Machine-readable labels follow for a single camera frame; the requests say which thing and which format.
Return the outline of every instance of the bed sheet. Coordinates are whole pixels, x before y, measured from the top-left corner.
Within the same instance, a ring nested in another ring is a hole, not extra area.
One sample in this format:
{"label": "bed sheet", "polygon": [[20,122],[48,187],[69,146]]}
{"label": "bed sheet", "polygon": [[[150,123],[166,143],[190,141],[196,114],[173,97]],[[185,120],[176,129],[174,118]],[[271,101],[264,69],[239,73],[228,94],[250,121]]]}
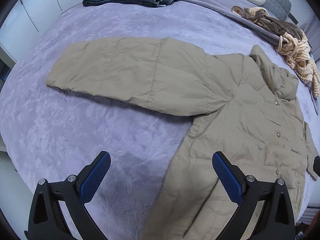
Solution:
{"label": "bed sheet", "polygon": [[[139,239],[168,163],[191,120],[45,86],[46,76],[66,46],[119,36],[172,37],[209,54],[249,55],[252,46],[258,44],[275,64],[294,71],[253,31],[184,1],[161,8],[115,3],[76,5],[39,37],[28,57],[15,65],[0,93],[0,132],[8,154],[34,192],[40,178],[64,180],[77,174],[101,150],[110,152],[111,168],[86,207],[107,238],[131,240]],[[297,97],[320,151],[320,119],[302,82]],[[306,174],[300,214],[313,187]],[[67,222],[79,237],[69,219]]]}

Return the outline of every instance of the white wardrobe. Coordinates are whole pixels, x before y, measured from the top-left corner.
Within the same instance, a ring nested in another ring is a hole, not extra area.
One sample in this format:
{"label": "white wardrobe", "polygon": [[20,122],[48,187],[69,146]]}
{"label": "white wardrobe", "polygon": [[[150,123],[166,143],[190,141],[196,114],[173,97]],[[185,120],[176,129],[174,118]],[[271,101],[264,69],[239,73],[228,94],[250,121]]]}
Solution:
{"label": "white wardrobe", "polygon": [[0,28],[0,47],[15,62],[23,60],[39,35],[81,0],[18,0]]}

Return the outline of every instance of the quilted stitching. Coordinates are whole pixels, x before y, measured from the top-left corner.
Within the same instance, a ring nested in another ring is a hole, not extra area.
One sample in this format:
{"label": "quilted stitching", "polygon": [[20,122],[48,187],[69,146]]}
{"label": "quilted stitching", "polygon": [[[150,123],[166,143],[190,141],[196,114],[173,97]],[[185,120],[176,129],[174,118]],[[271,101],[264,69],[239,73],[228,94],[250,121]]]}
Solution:
{"label": "quilted stitching", "polygon": [[266,0],[262,7],[266,8],[279,20],[285,20],[291,10],[291,3],[289,0]]}

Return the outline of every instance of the beige down jacket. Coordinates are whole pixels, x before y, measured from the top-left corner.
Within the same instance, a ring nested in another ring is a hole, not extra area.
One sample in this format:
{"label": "beige down jacket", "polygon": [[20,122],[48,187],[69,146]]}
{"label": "beige down jacket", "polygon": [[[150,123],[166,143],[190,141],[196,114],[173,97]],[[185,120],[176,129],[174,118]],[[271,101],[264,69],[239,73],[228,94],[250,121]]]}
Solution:
{"label": "beige down jacket", "polygon": [[250,57],[213,56],[172,38],[72,44],[46,80],[48,86],[196,116],[167,170],[145,240],[217,237],[237,206],[212,168],[216,151],[258,180],[284,179],[298,215],[304,175],[308,169],[316,178],[312,164],[318,155],[296,98],[298,82],[258,45]]}

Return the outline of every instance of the lavender blanket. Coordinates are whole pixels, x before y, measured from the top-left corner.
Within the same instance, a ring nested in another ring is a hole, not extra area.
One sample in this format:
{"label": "lavender blanket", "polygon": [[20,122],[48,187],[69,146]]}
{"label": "lavender blanket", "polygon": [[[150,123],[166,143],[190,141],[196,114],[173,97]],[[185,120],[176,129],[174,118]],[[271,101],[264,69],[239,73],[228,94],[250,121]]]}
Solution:
{"label": "lavender blanket", "polygon": [[[15,65],[0,93],[0,132],[8,154],[34,192],[40,178],[64,180],[78,174],[101,150],[108,151],[111,168],[86,207],[107,238],[133,240],[139,239],[169,161],[191,120],[45,86],[45,78],[66,46],[112,36],[172,37],[200,46],[209,54],[248,55],[258,44],[279,67],[294,72],[253,31],[185,1],[161,8],[79,4],[40,36],[28,57]],[[320,120],[302,82],[297,96],[319,151]],[[313,186],[306,174],[302,210]],[[79,237],[70,219],[67,222]]]}

